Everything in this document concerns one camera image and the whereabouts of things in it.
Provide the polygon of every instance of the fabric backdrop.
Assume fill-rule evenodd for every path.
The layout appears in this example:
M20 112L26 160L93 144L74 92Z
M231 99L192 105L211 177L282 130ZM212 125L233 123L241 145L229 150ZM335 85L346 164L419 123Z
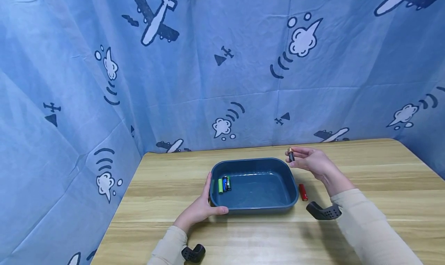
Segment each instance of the fabric backdrop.
M0 264L89 264L148 151L393 138L445 177L444 33L443 0L0 0Z

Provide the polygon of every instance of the cloud print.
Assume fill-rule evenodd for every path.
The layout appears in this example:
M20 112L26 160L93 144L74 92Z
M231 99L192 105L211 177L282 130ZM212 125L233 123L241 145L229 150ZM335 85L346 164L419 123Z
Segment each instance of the cloud print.
M394 120L389 125L387 125L387 127L395 125L398 122L408 122L418 110L419 107L413 104L405 105L401 110L398 110L394 113Z
M116 80L116 72L119 70L117 63L111 59L111 48L107 49L106 56L104 57L104 67L107 70L108 78L110 80Z
M232 123L228 120L218 118L215 120L215 123L212 125L213 129L216 131L215 137L219 137L221 134L228 134L230 133Z
M318 19L309 28L299 27L292 34L292 41L289 44L290 54L298 57L305 57L311 49L317 45L315 31L323 19Z
M110 189L112 186L114 186L114 183L114 178L109 172L104 172L102 175L96 178L96 184L99 187L99 194L106 195L108 203L110 203L111 200Z

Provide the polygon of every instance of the tabletop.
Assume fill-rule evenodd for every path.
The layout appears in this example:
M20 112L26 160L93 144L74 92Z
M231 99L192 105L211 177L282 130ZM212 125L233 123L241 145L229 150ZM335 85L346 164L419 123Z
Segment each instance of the tabletop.
M445 182L392 139L304 146L322 149L369 200L424 264L445 260ZM175 154L147 153L117 209L93 265L146 264L176 217L202 192L213 166L223 160L275 157L288 146ZM292 169L309 201L331 206L312 174ZM188 245L202 244L201 264L360 264L334 221L316 221L301 199L281 215L220 216L198 224Z

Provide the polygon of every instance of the black triangle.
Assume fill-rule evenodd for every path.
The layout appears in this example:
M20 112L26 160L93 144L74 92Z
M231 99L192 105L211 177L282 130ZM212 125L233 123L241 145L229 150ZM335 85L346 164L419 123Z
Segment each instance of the black triangle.
M284 116L281 116L281 118L286 119L286 120L290 120L290 115L287 112Z
M226 59L227 59L226 57L215 54L215 60L218 66L220 66Z
M55 114L52 114L50 116L45 116L45 118L57 127L57 117Z

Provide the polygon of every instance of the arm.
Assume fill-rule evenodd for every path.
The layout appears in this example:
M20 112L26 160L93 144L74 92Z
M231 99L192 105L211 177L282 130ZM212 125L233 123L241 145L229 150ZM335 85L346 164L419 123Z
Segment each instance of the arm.
M179 215L175 223L167 230L164 238L158 242L147 265L183 265L185 259L181 251L187 247L187 233L190 228L213 215L224 215L229 209L224 206L211 207L208 198L212 174L207 175L202 194Z
M293 148L291 167L312 172L339 205L337 224L365 265L421 265L422 262L392 229L386 217L320 150Z

